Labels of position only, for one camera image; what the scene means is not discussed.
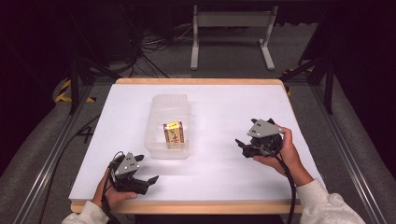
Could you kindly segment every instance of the white metal stand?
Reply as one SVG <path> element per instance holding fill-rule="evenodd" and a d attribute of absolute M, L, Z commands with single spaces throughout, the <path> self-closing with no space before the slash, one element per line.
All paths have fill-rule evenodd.
<path fill-rule="evenodd" d="M 200 11 L 194 6 L 193 15 L 193 44 L 191 53 L 191 70 L 198 69 L 198 53 L 199 39 L 198 27 L 215 27 L 215 26 L 238 26 L 238 27 L 260 27 L 265 26 L 265 37 L 259 39 L 262 55 L 268 70 L 274 70 L 275 66 L 268 50 L 268 41 L 274 26 L 277 7 L 273 7 L 272 11 Z"/>

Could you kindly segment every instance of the person's left hand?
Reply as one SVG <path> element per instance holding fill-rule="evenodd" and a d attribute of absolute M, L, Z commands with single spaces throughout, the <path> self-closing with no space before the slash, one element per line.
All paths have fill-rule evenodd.
<path fill-rule="evenodd" d="M 92 202 L 98 205 L 99 207 L 102 207 L 102 193 L 103 193 L 103 187 L 105 185 L 106 181 L 106 176 L 107 173 L 109 172 L 108 168 L 106 169 L 105 174 L 103 175 L 101 181 L 98 184 L 98 187 L 96 188 L 96 192 L 93 196 Z M 106 191 L 106 197 L 108 201 L 108 205 L 110 206 L 110 209 L 114 208 L 118 203 L 128 200 L 128 199 L 135 199 L 137 198 L 137 194 L 135 192 L 118 192 L 112 185 L 110 181 L 107 181 L 107 187 L 108 190 Z"/>

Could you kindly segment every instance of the table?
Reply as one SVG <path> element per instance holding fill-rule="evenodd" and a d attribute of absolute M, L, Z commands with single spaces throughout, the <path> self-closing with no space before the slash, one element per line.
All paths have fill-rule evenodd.
<path fill-rule="evenodd" d="M 182 92 L 192 108 L 190 156 L 186 160 L 154 160 L 143 143 L 150 100 L 156 94 Z M 140 176 L 136 178 L 160 178 L 146 195 L 121 203 L 112 209 L 114 213 L 287 214 L 291 198 L 287 178 L 244 158 L 234 141 L 249 141 L 246 132 L 254 118 L 272 118 L 291 128 L 304 166 L 323 183 L 281 81 L 119 79 L 106 99 L 69 196 L 72 211 L 79 213 L 93 196 L 113 156 L 118 151 L 132 150 L 134 155 L 146 155 L 139 162 L 141 168 L 135 175 L 140 172 Z M 295 212 L 302 212 L 299 202 Z"/>

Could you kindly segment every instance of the black cable on floor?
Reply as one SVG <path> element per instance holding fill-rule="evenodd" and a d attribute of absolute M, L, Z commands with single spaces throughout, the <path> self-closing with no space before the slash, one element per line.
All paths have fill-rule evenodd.
<path fill-rule="evenodd" d="M 46 210 L 46 206 L 47 206 L 47 202 L 48 199 L 50 197 L 50 189 L 52 187 L 52 183 L 53 183 L 53 178 L 55 177 L 55 173 L 56 173 L 56 169 L 58 168 L 59 165 L 59 161 L 61 160 L 62 155 L 64 154 L 66 148 L 69 146 L 69 144 L 73 141 L 73 139 L 80 133 L 82 132 L 85 128 L 88 127 L 88 125 L 90 125 L 92 122 L 94 122 L 96 119 L 98 119 L 100 117 L 100 114 L 98 116 L 96 116 L 95 118 L 91 119 L 87 124 L 84 125 L 84 127 L 80 128 L 70 139 L 69 141 L 66 143 L 66 145 L 64 145 L 64 148 L 62 149 L 61 155 L 59 156 L 58 160 L 55 163 L 55 167 L 53 169 L 52 174 L 50 175 L 50 180 L 49 180 L 49 186 L 47 189 L 47 194 L 46 194 L 46 198 L 44 199 L 44 204 L 43 204 L 43 208 L 41 209 L 41 214 L 40 214 L 40 218 L 38 220 L 38 223 L 41 224 L 41 222 L 43 221 L 43 216 L 44 216 L 44 212 Z"/>

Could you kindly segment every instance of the person's right hand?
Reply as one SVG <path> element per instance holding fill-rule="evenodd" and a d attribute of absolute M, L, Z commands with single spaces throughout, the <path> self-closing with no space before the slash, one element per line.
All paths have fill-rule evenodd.
<path fill-rule="evenodd" d="M 294 183 L 297 187 L 310 183 L 313 178 L 301 163 L 297 148 L 294 146 L 292 141 L 291 130 L 284 127 L 279 128 L 282 129 L 284 136 L 283 147 L 279 152 L 281 156 L 279 154 L 277 156 L 282 159 L 286 165 L 288 165 L 291 176 L 293 177 Z M 280 174 L 285 175 L 285 170 L 274 157 L 254 156 L 253 159 L 264 165 L 271 166 Z"/>

